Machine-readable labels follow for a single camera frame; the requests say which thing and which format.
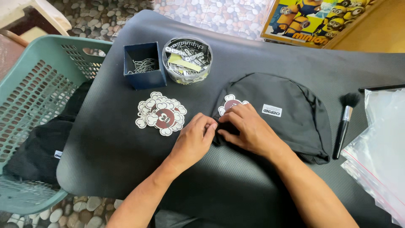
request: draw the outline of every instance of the square box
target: square box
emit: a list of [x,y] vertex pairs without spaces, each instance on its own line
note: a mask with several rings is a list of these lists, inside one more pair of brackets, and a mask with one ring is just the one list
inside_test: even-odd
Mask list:
[[[153,58],[159,61],[158,69],[144,73],[134,72],[134,61]],[[124,46],[124,76],[135,90],[166,86],[166,73],[162,62],[162,51],[157,42]]]

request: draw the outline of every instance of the makeup brush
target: makeup brush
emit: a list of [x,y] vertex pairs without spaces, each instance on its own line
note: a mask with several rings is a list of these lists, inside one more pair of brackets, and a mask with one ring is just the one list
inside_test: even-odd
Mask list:
[[340,97],[340,103],[342,103],[342,106],[345,107],[345,112],[343,113],[343,118],[339,125],[339,131],[337,132],[333,159],[339,159],[340,151],[342,150],[343,141],[345,140],[347,127],[349,126],[353,108],[358,104],[359,101],[359,94],[353,92]]

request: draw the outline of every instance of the black and white sticker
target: black and white sticker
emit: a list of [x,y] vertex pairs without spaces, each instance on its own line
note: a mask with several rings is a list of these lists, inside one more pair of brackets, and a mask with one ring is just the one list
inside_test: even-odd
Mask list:
[[272,116],[281,117],[282,108],[277,108],[272,105],[263,104],[262,113]]
[[55,154],[53,156],[60,159],[60,157],[62,156],[62,151],[55,151]]

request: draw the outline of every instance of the round plastic container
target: round plastic container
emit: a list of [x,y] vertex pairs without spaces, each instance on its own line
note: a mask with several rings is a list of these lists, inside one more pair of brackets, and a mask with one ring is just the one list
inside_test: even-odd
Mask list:
[[[198,73],[195,73],[196,71],[191,71],[191,72],[193,72],[192,75],[187,75],[185,73],[185,71],[187,71],[187,69],[188,69],[187,67],[182,67],[182,66],[176,65],[176,68],[179,67],[178,70],[174,70],[173,68],[170,68],[168,66],[167,62],[170,59],[170,56],[172,53],[167,52],[166,47],[172,46],[171,48],[174,48],[174,46],[175,46],[178,48],[181,45],[182,47],[188,46],[190,48],[194,48],[193,43],[190,44],[190,42],[193,42],[193,41],[201,42],[201,43],[205,44],[206,46],[208,46],[208,50],[205,53],[205,55],[203,56],[203,60],[198,62],[200,64],[200,67],[202,67],[204,65],[206,65],[206,66],[202,67],[202,69]],[[182,35],[182,36],[174,37],[173,39],[171,39],[169,42],[167,42],[165,44],[165,46],[163,47],[163,51],[162,51],[162,60],[163,60],[163,64],[164,64],[164,67],[166,68],[167,73],[169,74],[170,78],[173,81],[175,81],[176,83],[182,84],[182,85],[191,85],[191,84],[194,85],[194,84],[198,84],[198,83],[202,82],[209,75],[209,72],[211,69],[211,64],[212,64],[212,59],[213,59],[212,50],[211,50],[211,47],[209,46],[209,44],[207,44],[207,42],[203,41],[201,38],[196,37],[194,35]]]

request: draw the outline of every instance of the basket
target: basket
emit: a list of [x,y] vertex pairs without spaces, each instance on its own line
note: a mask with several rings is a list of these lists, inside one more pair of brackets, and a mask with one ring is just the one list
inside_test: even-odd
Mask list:
[[106,54],[112,44],[59,35],[39,37],[0,82],[0,211],[39,213],[67,196],[60,187],[40,181],[10,181],[1,175],[3,166],[35,126],[60,114],[75,89],[96,76],[104,57],[83,49]]

